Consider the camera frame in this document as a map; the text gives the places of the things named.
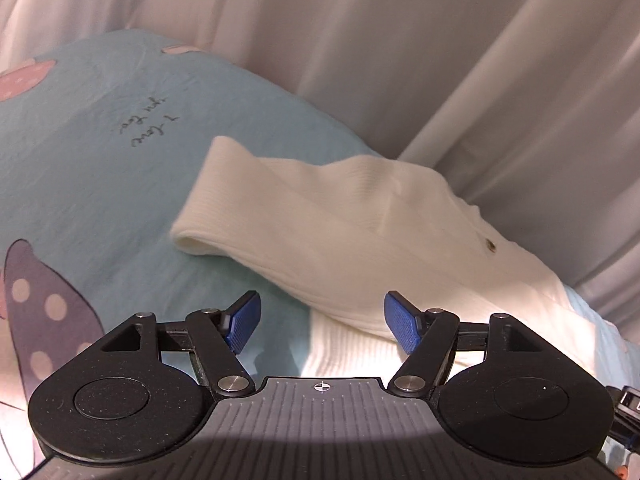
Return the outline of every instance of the triangular cutout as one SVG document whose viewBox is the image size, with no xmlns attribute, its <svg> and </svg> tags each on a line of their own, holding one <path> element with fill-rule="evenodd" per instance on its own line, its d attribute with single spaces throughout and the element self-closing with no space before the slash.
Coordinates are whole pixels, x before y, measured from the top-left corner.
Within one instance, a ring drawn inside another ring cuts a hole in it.
<svg viewBox="0 0 640 480">
<path fill-rule="evenodd" d="M 542 352 L 542 348 L 516 327 L 507 325 L 504 331 L 507 336 L 507 352 Z"/>
<path fill-rule="evenodd" d="M 135 352 L 140 350 L 140 332 L 135 325 L 127 326 L 102 347 L 103 352 Z"/>
</svg>

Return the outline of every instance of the folded fabric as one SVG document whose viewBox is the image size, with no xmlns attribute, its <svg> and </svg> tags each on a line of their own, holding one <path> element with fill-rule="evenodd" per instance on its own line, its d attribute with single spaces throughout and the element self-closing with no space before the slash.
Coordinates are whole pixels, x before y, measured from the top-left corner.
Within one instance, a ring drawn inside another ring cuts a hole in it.
<svg viewBox="0 0 640 480">
<path fill-rule="evenodd" d="M 428 168 L 369 155 L 325 166 L 258 158 L 216 137 L 170 235 L 179 249 L 229 256 L 314 309 L 303 374 L 376 369 L 393 341 L 389 290 L 464 321 L 511 314 L 594 374 L 594 326 L 558 277 Z M 345 352 L 354 355 L 337 355 Z"/>
</svg>

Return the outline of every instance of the crosshair symbol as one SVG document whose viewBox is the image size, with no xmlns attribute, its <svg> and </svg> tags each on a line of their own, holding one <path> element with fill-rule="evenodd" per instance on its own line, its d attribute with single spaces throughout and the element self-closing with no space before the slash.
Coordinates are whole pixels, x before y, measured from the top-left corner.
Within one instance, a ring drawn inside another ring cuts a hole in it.
<svg viewBox="0 0 640 480">
<path fill-rule="evenodd" d="M 327 392 L 330 388 L 333 388 L 333 386 L 330 386 L 329 384 L 322 382 L 322 383 L 318 383 L 314 385 L 314 389 L 317 390 L 318 392 L 321 393 L 325 393 Z"/>
</svg>

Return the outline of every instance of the draped white fabric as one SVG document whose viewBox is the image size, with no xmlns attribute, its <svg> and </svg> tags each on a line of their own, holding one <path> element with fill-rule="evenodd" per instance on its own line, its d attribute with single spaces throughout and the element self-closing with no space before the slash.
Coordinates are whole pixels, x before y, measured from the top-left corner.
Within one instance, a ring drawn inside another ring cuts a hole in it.
<svg viewBox="0 0 640 480">
<path fill-rule="evenodd" d="M 434 167 L 640 342 L 640 0 L 0 0 L 0 71 L 142 27 Z"/>
</svg>

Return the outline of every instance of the cartoon print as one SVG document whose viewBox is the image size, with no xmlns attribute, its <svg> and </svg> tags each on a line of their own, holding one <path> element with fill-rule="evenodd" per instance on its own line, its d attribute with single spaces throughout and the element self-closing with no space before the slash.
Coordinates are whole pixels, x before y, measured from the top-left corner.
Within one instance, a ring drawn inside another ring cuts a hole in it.
<svg viewBox="0 0 640 480">
<path fill-rule="evenodd" d="M 184 54 L 186 52 L 203 52 L 196 46 L 191 45 L 174 45 L 174 46 L 166 46 L 162 51 L 165 54 Z"/>
<path fill-rule="evenodd" d="M 0 75 L 0 102 L 31 90 L 46 78 L 49 70 L 56 64 L 54 59 L 36 63 L 28 59 L 15 68 Z"/>
<path fill-rule="evenodd" d="M 72 285 L 14 242 L 0 274 L 0 478 L 19 479 L 43 460 L 27 418 L 36 387 L 104 335 Z"/>
</svg>

